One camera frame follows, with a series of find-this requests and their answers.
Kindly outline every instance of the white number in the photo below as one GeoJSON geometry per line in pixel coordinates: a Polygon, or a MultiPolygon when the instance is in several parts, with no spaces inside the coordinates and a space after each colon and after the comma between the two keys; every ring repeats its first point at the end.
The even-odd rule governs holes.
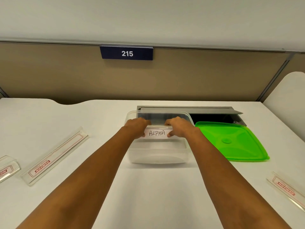
{"type": "Polygon", "coordinates": [[[126,56],[125,54],[127,54],[127,56],[133,56],[132,51],[122,51],[122,56],[126,56]]]}

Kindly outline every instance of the forearm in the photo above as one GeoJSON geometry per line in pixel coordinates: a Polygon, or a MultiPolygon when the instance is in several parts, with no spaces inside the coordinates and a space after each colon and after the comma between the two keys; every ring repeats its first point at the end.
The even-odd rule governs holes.
{"type": "Polygon", "coordinates": [[[118,167],[133,141],[122,127],[87,158],[18,227],[36,229],[91,228],[118,167]]]}
{"type": "Polygon", "coordinates": [[[224,228],[290,228],[198,128],[186,139],[224,228]]]}

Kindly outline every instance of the dark blue number plate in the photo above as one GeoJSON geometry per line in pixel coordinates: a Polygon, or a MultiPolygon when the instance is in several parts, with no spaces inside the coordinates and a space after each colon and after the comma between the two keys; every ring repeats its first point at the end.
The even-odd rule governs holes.
{"type": "Polygon", "coordinates": [[[103,59],[153,60],[151,47],[100,46],[103,59]]]}

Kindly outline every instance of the white table surface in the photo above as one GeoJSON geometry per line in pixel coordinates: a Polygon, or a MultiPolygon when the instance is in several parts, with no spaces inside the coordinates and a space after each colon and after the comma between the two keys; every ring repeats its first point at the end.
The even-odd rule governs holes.
{"type": "MultiPolygon", "coordinates": [[[[124,124],[137,105],[232,106],[270,156],[267,162],[232,162],[247,181],[294,228],[305,212],[272,188],[266,177],[281,171],[305,186],[305,143],[260,102],[91,100],[61,105],[48,99],[0,99],[0,157],[25,168],[82,126],[90,135],[81,146],[29,187],[18,173],[0,183],[1,228],[16,228],[90,154],[124,124]]],[[[125,156],[93,226],[101,228],[222,228],[198,166],[131,164],[125,156]]]]}

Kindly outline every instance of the green lid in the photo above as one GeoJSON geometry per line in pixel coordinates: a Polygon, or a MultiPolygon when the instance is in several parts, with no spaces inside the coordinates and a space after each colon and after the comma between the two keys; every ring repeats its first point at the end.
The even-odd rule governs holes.
{"type": "Polygon", "coordinates": [[[195,125],[230,161],[261,162],[269,156],[256,136],[243,125],[199,121],[195,125]]]}

